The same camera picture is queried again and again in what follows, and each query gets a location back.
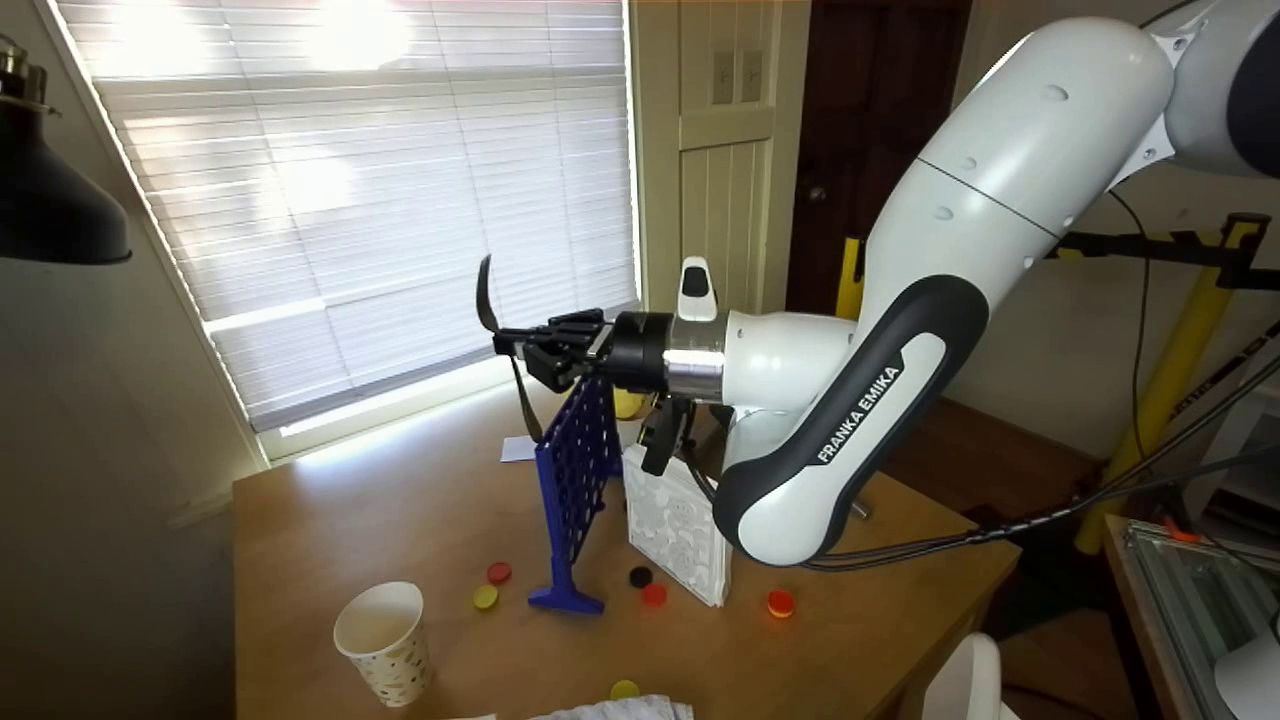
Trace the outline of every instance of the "paper cup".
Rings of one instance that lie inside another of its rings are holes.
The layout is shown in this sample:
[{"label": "paper cup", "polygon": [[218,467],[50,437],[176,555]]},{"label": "paper cup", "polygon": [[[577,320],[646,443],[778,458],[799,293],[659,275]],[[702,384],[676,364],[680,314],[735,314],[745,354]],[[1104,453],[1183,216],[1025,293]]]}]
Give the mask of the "paper cup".
[{"label": "paper cup", "polygon": [[356,664],[382,709],[409,709],[427,682],[425,593],[392,578],[346,599],[331,648]]}]

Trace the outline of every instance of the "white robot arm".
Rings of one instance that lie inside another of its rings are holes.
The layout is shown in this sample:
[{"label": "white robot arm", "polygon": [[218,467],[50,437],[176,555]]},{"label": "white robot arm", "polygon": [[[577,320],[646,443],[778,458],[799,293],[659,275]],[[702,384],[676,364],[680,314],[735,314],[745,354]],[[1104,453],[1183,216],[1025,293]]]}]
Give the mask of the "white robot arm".
[{"label": "white robot arm", "polygon": [[614,314],[588,358],[618,387],[727,405],[712,517],[751,560],[808,563],[1009,289],[1161,161],[1280,177],[1280,0],[1025,35],[886,194],[857,324],[719,313],[692,260],[671,314]]}]

